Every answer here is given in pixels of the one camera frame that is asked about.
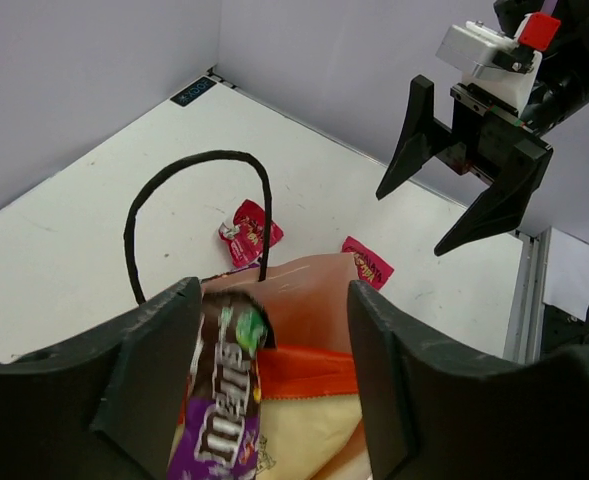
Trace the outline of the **cassava chips bag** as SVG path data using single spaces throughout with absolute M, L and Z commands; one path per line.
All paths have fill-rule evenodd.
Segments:
M 257 354 L 262 390 L 257 475 L 310 479 L 362 418 L 351 355 L 281 346 Z

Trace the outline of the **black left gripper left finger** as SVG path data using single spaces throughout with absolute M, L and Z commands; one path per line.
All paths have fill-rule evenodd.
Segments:
M 186 278 L 68 340 L 0 363 L 0 479 L 162 479 L 200 321 Z

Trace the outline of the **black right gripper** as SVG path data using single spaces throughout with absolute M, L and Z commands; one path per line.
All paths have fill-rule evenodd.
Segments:
M 434 83 L 423 75 L 412 79 L 400 137 L 375 193 L 382 200 L 433 157 L 458 175 L 499 174 L 434 247 L 436 256 L 517 229 L 553 155 L 513 107 L 477 85 L 458 83 L 450 95 L 448 127 L 434 116 Z M 513 149 L 522 141 L 534 150 Z

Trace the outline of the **brown purple M&M's packet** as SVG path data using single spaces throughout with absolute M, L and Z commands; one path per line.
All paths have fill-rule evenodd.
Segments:
M 249 294 L 205 293 L 168 479 L 254 479 L 262 390 L 257 354 L 276 346 Z

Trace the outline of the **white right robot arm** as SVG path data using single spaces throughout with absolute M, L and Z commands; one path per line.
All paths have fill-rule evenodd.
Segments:
M 438 48 L 456 68 L 453 114 L 434 114 L 434 85 L 412 79 L 384 198 L 438 159 L 486 189 L 435 246 L 444 255 L 519 227 L 553 155 L 545 135 L 589 103 L 589 1 L 498 1 L 498 29 L 451 26 Z

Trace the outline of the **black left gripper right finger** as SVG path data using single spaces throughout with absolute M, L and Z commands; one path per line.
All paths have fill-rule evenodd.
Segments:
M 362 281 L 347 308 L 374 478 L 589 479 L 589 344 L 520 365 Z

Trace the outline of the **orange paper bag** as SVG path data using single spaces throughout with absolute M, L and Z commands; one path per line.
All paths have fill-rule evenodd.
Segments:
M 263 256 L 257 265 L 204 280 L 205 293 L 236 290 L 249 294 L 265 310 L 276 349 L 304 347 L 352 356 L 347 322 L 349 284 L 357 279 L 353 257 L 335 253 L 303 257 L 278 267 L 268 263 L 271 247 L 282 238 L 272 219 L 272 194 L 263 187 Z M 371 475 L 362 418 L 347 444 L 310 479 L 367 479 Z

